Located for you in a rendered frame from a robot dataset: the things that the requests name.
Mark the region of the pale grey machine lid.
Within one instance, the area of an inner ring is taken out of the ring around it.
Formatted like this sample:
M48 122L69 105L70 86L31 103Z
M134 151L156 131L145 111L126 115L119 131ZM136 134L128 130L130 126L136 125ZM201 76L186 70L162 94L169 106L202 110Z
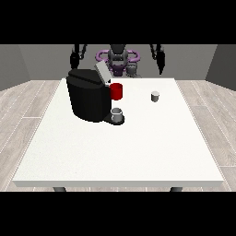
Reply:
M96 71L99 73L100 79L104 84L109 84L112 75L104 61L100 61L94 65Z

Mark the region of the black coffee machine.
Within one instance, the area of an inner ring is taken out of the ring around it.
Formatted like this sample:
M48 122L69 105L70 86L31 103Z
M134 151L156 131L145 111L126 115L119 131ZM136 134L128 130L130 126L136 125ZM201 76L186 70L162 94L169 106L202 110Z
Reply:
M96 70L71 69L66 77L66 85L73 113L78 118L93 123L124 123L124 115L121 122L112 121L110 85L102 82Z

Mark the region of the small grey cup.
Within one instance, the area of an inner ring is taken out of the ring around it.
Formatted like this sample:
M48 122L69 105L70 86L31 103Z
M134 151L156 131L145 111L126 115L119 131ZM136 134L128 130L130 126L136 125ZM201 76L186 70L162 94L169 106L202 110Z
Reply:
M123 111L120 108L111 109L112 121L115 123L119 123L123 119Z

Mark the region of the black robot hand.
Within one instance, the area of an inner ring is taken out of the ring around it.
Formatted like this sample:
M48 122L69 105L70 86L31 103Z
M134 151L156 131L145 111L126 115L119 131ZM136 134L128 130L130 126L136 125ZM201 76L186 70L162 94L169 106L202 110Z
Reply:
M165 52L157 52L156 61L159 68L159 73L162 74L165 67Z
M70 65L72 69L77 69L79 66L80 56L76 52L71 52Z

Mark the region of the red pod holder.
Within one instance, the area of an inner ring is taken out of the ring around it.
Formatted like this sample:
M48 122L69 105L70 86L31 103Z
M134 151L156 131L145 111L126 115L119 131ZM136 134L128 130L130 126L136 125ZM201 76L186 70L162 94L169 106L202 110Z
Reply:
M111 83L111 99L120 100L123 97L123 85L120 83Z

